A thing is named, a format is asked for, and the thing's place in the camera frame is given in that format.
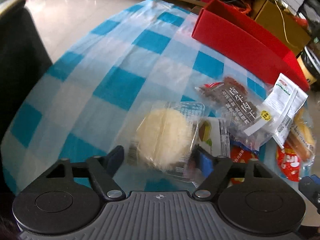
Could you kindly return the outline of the toast bread package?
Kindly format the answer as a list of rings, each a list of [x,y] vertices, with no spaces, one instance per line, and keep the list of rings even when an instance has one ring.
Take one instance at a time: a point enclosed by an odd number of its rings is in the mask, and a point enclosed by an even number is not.
[[[313,121],[306,107],[302,107],[294,117],[287,143],[302,162],[311,165],[316,153],[316,137],[312,132]]]

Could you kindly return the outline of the round white pastry pack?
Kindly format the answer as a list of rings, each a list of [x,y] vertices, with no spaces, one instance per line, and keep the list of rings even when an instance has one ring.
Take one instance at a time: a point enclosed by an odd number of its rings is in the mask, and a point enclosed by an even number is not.
[[[189,159],[205,106],[197,101],[145,101],[136,115],[127,162],[189,181]]]

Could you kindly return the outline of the white grey snack packet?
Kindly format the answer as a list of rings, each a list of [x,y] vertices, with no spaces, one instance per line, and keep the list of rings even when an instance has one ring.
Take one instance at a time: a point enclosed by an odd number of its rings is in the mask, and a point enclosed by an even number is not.
[[[272,111],[273,139],[283,149],[293,119],[308,98],[297,84],[284,74],[279,74],[276,83],[264,104]]]

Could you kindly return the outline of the braised beef jerky bag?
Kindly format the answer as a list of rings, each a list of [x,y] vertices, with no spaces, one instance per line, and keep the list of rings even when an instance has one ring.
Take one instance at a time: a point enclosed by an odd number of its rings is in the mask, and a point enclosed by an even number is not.
[[[258,151],[274,133],[277,114],[248,87],[232,77],[195,87],[217,116],[225,119],[231,137],[252,151]]]

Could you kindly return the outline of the blue white checkered tablecloth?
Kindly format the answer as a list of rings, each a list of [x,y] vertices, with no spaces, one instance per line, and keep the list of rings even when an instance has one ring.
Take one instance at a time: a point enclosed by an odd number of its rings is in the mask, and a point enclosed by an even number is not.
[[[130,142],[146,101],[201,101],[196,87],[232,77],[257,96],[268,85],[192,38],[197,16],[145,0],[69,48],[18,103],[1,143],[4,179],[19,193],[59,158],[84,161]]]

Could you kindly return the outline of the yellow trash bin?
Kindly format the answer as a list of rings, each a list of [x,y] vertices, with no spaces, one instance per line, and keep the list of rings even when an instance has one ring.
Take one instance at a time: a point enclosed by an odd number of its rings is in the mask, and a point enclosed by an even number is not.
[[[304,47],[297,61],[310,86],[319,81],[319,58],[310,48]]]

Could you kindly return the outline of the white green snack box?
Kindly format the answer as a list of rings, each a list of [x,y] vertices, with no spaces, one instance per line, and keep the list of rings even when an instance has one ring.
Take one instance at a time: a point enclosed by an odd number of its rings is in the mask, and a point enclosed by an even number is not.
[[[231,156],[229,122],[223,118],[206,117],[199,123],[197,143],[214,157]]]

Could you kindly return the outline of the wooden cabinet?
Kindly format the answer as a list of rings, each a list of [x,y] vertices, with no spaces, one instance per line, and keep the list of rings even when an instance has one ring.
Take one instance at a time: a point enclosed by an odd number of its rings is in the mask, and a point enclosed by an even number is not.
[[[255,22],[267,29],[287,46],[296,56],[310,42],[311,37],[293,16],[280,13],[277,6],[266,0],[254,17]]]

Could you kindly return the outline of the black chair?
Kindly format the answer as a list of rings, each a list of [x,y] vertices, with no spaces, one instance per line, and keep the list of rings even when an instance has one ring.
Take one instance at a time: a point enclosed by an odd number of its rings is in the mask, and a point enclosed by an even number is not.
[[[28,147],[42,114],[26,97],[52,65],[26,0],[1,4],[1,218],[13,219],[16,183],[5,168],[5,137],[12,128]]]

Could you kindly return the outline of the red Tudou chip bag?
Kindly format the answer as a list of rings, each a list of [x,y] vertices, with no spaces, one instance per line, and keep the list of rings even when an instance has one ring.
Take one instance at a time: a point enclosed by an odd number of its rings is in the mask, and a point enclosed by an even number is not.
[[[284,144],[284,148],[277,146],[276,161],[282,177],[293,182],[299,182],[302,162],[287,142]]]

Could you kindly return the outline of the red cardboard box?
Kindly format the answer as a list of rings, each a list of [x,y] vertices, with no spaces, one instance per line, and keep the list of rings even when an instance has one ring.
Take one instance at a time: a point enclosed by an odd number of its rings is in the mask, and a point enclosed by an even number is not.
[[[192,38],[238,63],[264,83],[284,74],[305,92],[310,86],[294,53],[257,22],[219,0],[200,10]]]

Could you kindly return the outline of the small red snack packet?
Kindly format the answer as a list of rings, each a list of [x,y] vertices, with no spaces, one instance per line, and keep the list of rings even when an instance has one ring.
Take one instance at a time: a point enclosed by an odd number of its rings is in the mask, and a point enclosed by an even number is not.
[[[248,163],[251,159],[258,159],[254,152],[235,145],[231,146],[230,156],[234,163]]]

